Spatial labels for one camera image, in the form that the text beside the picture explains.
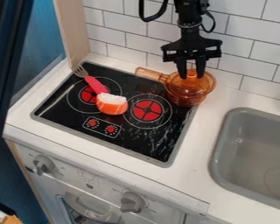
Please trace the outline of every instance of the dark blue wall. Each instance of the dark blue wall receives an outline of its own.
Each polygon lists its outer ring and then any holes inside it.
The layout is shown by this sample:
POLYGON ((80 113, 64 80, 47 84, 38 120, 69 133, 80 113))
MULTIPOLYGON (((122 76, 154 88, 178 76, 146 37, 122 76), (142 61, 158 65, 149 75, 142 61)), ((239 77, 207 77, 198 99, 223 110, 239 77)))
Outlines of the dark blue wall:
MULTIPOLYGON (((53 0, 35 0, 14 93, 62 54, 64 55, 64 48, 53 0)), ((3 139, 0 139, 0 203, 15 210, 25 224, 47 223, 3 139)))

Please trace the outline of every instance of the red knob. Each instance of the red knob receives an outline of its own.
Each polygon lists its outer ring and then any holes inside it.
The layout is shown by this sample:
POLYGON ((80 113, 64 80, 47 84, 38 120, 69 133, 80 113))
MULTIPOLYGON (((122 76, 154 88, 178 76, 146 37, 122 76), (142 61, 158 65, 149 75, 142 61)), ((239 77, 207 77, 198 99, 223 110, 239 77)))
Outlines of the red knob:
POLYGON ((90 127, 95 127, 98 125, 98 122, 96 120, 92 119, 88 122, 88 124, 90 127))
POLYGON ((114 133, 116 131, 116 127, 114 127, 114 126, 108 126, 107 127, 107 132, 108 133, 114 133))

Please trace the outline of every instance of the toy stove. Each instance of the toy stove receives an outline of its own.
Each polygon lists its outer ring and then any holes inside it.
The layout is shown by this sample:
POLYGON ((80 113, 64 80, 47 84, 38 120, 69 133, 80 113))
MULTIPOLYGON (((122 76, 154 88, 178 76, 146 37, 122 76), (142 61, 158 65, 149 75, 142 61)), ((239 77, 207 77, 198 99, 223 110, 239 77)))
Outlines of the toy stove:
POLYGON ((153 80, 87 62, 83 67, 111 94, 127 97, 124 115, 101 113, 93 89, 72 74, 32 117, 154 164, 172 161, 192 109, 170 103, 164 86, 153 80))

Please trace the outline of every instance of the white countertop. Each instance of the white countertop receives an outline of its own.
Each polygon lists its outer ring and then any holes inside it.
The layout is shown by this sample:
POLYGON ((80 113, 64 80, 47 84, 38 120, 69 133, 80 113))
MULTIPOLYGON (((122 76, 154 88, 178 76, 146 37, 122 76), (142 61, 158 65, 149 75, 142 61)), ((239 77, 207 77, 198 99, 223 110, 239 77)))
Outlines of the white countertop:
MULTIPOLYGON (((88 55, 86 60, 131 73, 137 67, 134 64, 97 54, 88 55)), ((180 199, 184 195, 185 201, 180 203, 183 207, 187 207, 187 201, 189 204, 191 202, 190 197, 188 200, 186 195, 205 201, 209 203, 206 208, 207 214, 230 223, 280 223, 280 210, 221 188, 212 180, 207 169, 208 160, 213 152, 224 115, 230 109, 247 107, 280 116, 280 101, 224 87, 219 80, 218 87, 198 107, 172 166, 162 168, 31 119, 30 113, 70 73, 71 70, 67 63, 56 66, 16 103, 8 114, 4 136, 12 140, 22 138, 21 141, 32 141, 16 133, 15 129, 21 129, 35 135, 34 142, 40 141, 36 138, 44 138, 74 149, 75 153, 78 151, 81 155, 90 156, 91 159, 97 161, 95 166, 99 167, 98 169, 104 167, 100 163, 105 163, 116 167, 116 169, 129 171, 129 175, 146 179, 139 184, 136 182, 139 179, 136 180, 135 178, 135 183, 133 183, 133 178, 130 178, 129 182, 132 185, 148 187, 150 182, 154 182, 159 184, 160 187, 166 186, 168 192, 160 191, 159 196, 171 201, 182 201, 180 199)), ((121 177, 123 175, 122 171, 110 169, 108 174, 113 175, 115 179, 124 179, 124 177, 121 177)))

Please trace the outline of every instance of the sink basin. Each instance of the sink basin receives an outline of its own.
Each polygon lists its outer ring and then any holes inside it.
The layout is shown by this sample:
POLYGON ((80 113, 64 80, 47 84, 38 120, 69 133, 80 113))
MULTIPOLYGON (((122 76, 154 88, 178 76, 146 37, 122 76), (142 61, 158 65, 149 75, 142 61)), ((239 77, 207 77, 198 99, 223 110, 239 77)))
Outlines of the sink basin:
POLYGON ((280 116, 229 111, 209 171, 221 187, 280 209, 280 116))

